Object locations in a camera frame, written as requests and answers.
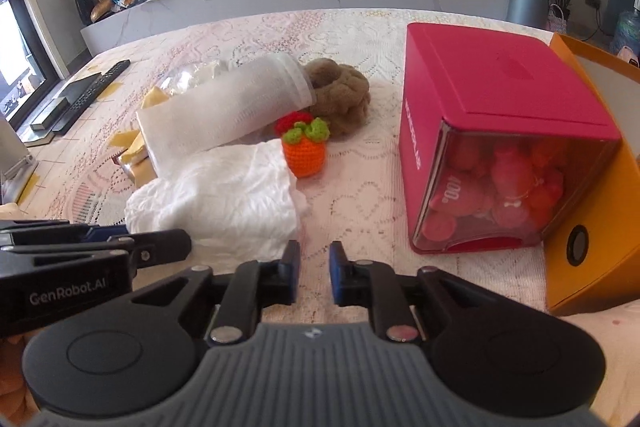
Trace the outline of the lace pink tablecloth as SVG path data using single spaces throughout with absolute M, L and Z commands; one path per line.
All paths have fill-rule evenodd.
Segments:
M 412 23 L 399 117 L 409 242 L 423 254 L 594 244 L 623 140 L 565 47 Z M 362 322 L 268 323 L 292 306 L 305 199 L 321 178 L 354 223 L 361 167 L 334 136 L 367 118 L 367 79 L 270 54 L 154 90 L 124 161 L 151 179 L 126 222 L 1 227 L 6 426 L 594 426 L 597 340 L 436 267 L 412 275 L 328 247 L 333 302 Z

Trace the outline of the white crumpled cloth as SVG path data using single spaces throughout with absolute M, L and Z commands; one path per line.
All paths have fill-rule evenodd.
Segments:
M 280 257 L 299 236 L 308 204 L 280 141 L 228 145 L 189 157 L 138 188 L 125 207 L 132 233 L 181 229 L 190 259 L 217 271 Z

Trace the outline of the yellow cloth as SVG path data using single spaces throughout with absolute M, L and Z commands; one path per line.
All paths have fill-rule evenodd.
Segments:
M 112 135 L 108 145 L 119 149 L 114 161 L 126 170 L 127 176 L 136 187 L 142 187 L 156 178 L 140 130 L 116 132 Z

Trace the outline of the rolled white towel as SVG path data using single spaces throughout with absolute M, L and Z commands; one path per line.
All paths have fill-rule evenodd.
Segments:
M 167 176 L 196 153 L 239 140 L 314 103 L 303 65 L 290 54 L 273 53 L 140 109 L 137 118 L 156 175 Z

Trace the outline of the orange crochet fruit toy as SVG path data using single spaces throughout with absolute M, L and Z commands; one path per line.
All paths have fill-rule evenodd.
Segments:
M 319 173 L 326 162 L 328 124 L 307 112 L 293 112 L 278 119 L 274 130 L 280 136 L 283 154 L 297 179 Z

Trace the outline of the black remote control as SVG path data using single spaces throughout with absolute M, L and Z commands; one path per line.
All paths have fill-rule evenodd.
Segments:
M 55 135 L 64 135 L 70 130 L 85 111 L 92 105 L 98 96 L 130 66 L 130 60 L 117 62 L 105 74 L 99 75 L 90 86 L 82 92 L 82 95 L 66 110 L 66 113 L 54 124 L 52 132 Z

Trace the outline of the black flat box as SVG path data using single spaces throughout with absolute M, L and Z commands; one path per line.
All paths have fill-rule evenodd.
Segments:
M 53 126 L 100 76 L 101 74 L 96 72 L 88 77 L 71 81 L 32 118 L 21 134 L 23 143 L 27 147 L 48 144 L 52 140 Z

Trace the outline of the brown plush toy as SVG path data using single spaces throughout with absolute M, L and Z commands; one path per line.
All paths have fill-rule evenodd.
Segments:
M 350 135 L 367 122 L 371 95 L 365 75 L 330 58 L 317 58 L 304 69 L 316 96 L 309 112 L 328 124 L 332 138 Z

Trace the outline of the red storage box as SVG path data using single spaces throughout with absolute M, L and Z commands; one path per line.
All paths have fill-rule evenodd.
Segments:
M 408 26 L 399 150 L 418 253 L 539 243 L 618 141 L 603 103 L 547 43 Z

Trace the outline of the orange cardboard box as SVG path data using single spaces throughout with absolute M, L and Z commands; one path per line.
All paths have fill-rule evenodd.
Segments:
M 597 312 L 639 298 L 639 69 L 568 35 L 554 35 L 550 48 L 588 84 L 622 134 L 544 240 L 548 310 Z

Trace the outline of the woven small basket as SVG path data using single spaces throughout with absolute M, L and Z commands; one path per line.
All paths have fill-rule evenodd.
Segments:
M 567 33 L 567 19 L 565 12 L 556 3 L 549 5 L 546 29 L 555 34 Z

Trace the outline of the blue water jug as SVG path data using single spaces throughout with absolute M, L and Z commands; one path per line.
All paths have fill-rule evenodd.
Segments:
M 610 45 L 611 53 L 626 61 L 639 61 L 639 9 L 640 0 L 634 0 L 631 10 L 620 13 Z

